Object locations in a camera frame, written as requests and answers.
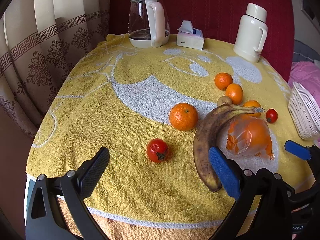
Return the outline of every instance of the dark liquid in kettle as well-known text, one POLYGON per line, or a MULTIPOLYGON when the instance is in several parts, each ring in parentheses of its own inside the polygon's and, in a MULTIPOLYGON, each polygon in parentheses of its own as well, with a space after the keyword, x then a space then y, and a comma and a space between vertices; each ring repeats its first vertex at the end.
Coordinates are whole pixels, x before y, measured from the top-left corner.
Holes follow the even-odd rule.
MULTIPOLYGON (((168 36, 169 32, 165 30, 165 36, 168 36)), ((150 29, 137 30, 129 34, 129 38, 133 40, 145 41, 151 40, 150 29)))

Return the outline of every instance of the greek key pattern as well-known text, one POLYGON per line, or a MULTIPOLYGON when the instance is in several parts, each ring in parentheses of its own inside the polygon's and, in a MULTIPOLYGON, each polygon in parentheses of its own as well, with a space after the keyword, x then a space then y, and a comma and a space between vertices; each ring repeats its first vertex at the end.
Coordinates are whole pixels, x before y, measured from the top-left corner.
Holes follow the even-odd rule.
POLYGON ((12 60, 9 52, 6 52, 0 57, 0 77, 2 77, 4 71, 12 64, 12 60))
MULTIPOLYGON (((81 23, 91 21, 91 20, 94 20, 94 19, 97 19, 97 18, 100 18, 103 16, 107 16, 107 15, 109 15, 109 10, 97 11, 97 12, 93 12, 93 13, 87 14, 87 15, 83 14, 83 15, 79 15, 77 17, 74 17, 66 22, 63 22, 63 23, 60 23, 57 25, 56 24, 52 25, 52 26, 44 29, 40 33, 35 32, 35 33, 31 34, 30 36, 28 36, 27 38, 25 38, 20 43, 18 43, 16 46, 14 46, 10 50, 12 60, 16 61, 19 57, 21 57, 23 54, 25 54, 31 48, 33 48, 37 44, 39 44, 47 39, 53 37, 54 35, 57 35, 58 33, 61 33, 65 30, 70 29, 74 26, 77 26, 81 23)), ((5 59, 3 59, 4 56, 2 56, 0 58, 0 76, 1 76, 1 73, 7 68, 7 67, 3 67, 4 66, 3 62, 6 62, 5 59)))

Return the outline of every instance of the kiwi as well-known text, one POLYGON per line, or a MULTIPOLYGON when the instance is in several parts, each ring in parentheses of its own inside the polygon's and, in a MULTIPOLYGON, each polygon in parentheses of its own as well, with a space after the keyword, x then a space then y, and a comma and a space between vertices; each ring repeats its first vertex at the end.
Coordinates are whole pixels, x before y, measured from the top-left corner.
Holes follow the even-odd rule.
POLYGON ((221 105, 232 105, 232 100, 228 96, 223 96, 223 97, 220 97, 218 99, 217 105, 218 106, 221 106, 221 105))

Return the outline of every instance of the overripe banana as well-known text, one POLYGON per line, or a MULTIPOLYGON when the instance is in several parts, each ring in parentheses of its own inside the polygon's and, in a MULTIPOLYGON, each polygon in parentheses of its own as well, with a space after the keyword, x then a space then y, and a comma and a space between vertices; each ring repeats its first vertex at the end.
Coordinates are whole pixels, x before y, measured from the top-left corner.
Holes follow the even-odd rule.
POLYGON ((216 146, 219 131, 239 114, 261 112, 264 112, 261 107, 222 105, 213 109, 202 120, 193 140, 193 158, 199 177, 212 192, 222 187, 209 161, 209 149, 216 146))

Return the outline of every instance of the white plastic basket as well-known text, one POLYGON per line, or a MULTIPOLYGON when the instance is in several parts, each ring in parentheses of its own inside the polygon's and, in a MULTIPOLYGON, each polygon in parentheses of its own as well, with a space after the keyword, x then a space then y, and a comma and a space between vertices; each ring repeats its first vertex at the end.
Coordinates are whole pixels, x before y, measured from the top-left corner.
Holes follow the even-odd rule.
POLYGON ((320 137, 320 108, 299 83, 293 83, 288 108, 301 139, 313 141, 320 137))

